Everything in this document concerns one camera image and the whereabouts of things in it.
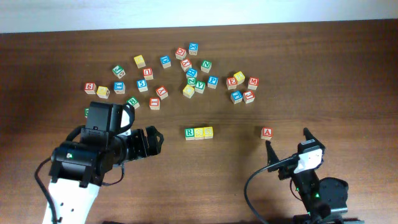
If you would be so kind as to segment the green R block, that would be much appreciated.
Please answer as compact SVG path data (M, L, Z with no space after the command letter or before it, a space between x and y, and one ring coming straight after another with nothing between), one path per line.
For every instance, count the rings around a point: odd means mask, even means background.
M195 140L195 132L193 128L186 128L185 129L185 139L187 141Z

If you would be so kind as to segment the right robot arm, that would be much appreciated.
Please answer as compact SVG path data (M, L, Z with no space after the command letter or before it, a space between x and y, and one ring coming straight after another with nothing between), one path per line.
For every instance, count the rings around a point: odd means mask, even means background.
M348 183L334 177L319 179L315 170L323 164L326 147L309 131L303 129L305 140L297 152L286 159L278 159L271 142L266 141L269 172L278 172L280 180L290 179L298 190L307 214L295 215L292 223L343 223L342 214L348 211Z

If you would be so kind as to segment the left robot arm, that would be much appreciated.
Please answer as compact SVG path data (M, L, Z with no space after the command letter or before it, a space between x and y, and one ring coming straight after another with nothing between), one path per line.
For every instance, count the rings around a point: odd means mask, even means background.
M44 223L84 223L107 172L160 154L164 136L154 126L133 130L133 106L91 102L86 124L53 150Z

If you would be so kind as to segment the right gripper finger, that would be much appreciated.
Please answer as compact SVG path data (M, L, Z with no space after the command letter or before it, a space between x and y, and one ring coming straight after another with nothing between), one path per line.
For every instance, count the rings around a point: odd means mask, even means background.
M268 168L278 168L279 158L271 146L271 142L266 140L266 151L267 151L267 166Z
M303 135L305 136L304 144L316 143L318 141L308 128L303 129Z

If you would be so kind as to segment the yellow S block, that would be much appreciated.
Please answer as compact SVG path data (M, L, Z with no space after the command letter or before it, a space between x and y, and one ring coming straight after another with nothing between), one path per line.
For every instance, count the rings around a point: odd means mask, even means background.
M204 132L205 139L211 139L214 136L214 132L213 132L213 127L212 126L204 127L203 128L203 132Z
M195 128L194 129L194 137L195 140L201 140L205 138L205 132L203 128Z

